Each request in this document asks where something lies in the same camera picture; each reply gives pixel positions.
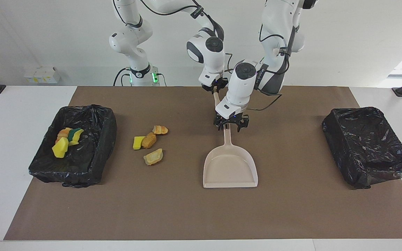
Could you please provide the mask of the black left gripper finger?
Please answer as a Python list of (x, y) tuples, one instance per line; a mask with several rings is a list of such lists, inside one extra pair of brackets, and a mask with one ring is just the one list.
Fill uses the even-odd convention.
[(214, 125), (217, 127), (218, 131), (224, 130), (224, 125), (228, 122), (227, 119), (222, 116), (216, 116), (214, 118)]
[(249, 117), (248, 116), (237, 116), (235, 117), (235, 124), (237, 125), (237, 132), (239, 133), (242, 128), (247, 128), (249, 124)]

